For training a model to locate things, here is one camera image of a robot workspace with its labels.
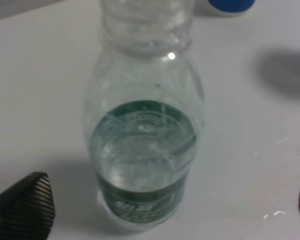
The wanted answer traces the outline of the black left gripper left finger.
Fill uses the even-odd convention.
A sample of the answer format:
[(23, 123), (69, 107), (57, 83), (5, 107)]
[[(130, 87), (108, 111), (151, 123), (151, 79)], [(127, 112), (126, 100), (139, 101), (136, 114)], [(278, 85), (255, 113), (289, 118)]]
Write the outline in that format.
[(46, 240), (55, 216), (49, 176), (33, 172), (0, 194), (0, 240)]

